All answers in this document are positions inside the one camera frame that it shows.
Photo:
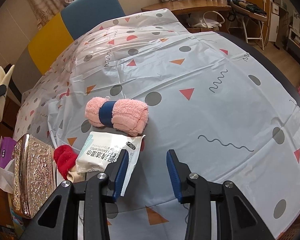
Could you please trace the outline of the white folding chair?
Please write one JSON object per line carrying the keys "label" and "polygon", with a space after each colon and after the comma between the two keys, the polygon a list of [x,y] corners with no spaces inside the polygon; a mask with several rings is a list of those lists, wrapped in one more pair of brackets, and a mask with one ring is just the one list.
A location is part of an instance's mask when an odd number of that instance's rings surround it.
{"label": "white folding chair", "polygon": [[[246,42],[254,41],[264,49],[268,35],[268,23],[271,13],[271,0],[227,0],[232,8],[239,29],[243,30]],[[248,36],[248,23],[253,22],[259,28],[258,36]]]}

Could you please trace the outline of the patterned plastic table cover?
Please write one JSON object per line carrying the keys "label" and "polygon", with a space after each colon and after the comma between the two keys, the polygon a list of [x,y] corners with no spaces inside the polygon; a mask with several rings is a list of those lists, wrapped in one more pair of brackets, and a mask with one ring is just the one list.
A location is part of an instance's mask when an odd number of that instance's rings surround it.
{"label": "patterned plastic table cover", "polygon": [[253,47],[189,33],[166,9],[89,28],[26,97],[14,139],[29,133],[75,151],[94,129],[94,97],[147,103],[145,147],[112,208],[112,239],[184,239],[166,152],[208,181],[233,181],[280,237],[300,214],[300,102]]}

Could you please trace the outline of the grey yellow blue sofa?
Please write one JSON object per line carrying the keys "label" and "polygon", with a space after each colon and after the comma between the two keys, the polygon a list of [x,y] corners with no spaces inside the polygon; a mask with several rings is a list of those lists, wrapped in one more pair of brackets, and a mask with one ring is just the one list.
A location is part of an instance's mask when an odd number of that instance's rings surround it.
{"label": "grey yellow blue sofa", "polygon": [[76,0],[36,33],[15,63],[9,88],[21,102],[72,42],[98,24],[125,16],[119,0]]}

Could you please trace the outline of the white wet wipes pack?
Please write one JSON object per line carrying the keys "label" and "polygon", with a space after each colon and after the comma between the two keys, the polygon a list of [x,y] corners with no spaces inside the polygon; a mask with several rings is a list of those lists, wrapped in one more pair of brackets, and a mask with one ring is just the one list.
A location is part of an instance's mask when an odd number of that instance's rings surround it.
{"label": "white wet wipes pack", "polygon": [[121,190],[121,196],[124,196],[138,162],[144,137],[144,135],[128,137],[107,132],[90,132],[76,160],[77,172],[104,171],[108,164],[117,161],[121,150],[127,150],[129,163]]}

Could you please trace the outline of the pink towel navy band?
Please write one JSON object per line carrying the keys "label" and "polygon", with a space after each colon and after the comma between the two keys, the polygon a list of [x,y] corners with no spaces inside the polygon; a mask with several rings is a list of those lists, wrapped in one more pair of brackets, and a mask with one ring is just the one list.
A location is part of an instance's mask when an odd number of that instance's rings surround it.
{"label": "pink towel navy band", "polygon": [[148,123],[148,105],[133,99],[111,101],[94,97],[86,104],[85,117],[95,127],[114,128],[137,137]]}

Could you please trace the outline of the ornate silver tissue holder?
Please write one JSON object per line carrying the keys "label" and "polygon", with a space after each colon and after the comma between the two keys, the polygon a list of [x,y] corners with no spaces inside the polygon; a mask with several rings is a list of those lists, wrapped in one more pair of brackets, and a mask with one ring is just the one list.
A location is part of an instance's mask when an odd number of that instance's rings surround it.
{"label": "ornate silver tissue holder", "polygon": [[51,145],[30,134],[14,147],[12,207],[21,217],[32,219],[56,188],[53,152]]}

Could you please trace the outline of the wooden desk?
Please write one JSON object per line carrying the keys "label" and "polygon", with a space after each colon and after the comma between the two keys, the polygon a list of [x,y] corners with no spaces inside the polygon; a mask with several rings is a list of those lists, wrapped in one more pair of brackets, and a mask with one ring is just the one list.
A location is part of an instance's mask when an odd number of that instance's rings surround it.
{"label": "wooden desk", "polygon": [[168,9],[174,15],[185,15],[193,12],[206,12],[206,11],[230,11],[231,7],[226,3],[220,3],[215,1],[206,0],[181,0],[181,1],[170,1],[164,3],[157,3],[143,7],[142,12],[154,11],[160,9]]}

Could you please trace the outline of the purple tissue box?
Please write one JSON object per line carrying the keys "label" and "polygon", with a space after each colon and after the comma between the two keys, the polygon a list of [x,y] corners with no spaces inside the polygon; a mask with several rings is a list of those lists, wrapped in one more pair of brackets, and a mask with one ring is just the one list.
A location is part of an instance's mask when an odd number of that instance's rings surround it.
{"label": "purple tissue box", "polygon": [[14,158],[12,153],[17,142],[10,137],[0,138],[0,189],[13,193]]}

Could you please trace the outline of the red sock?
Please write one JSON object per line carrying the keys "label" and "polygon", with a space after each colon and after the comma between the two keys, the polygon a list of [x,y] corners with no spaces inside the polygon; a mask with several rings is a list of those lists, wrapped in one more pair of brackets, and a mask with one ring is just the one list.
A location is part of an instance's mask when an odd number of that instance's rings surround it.
{"label": "red sock", "polygon": [[77,156],[78,154],[69,145],[62,145],[54,150],[53,159],[64,179],[67,179],[68,172],[75,166]]}

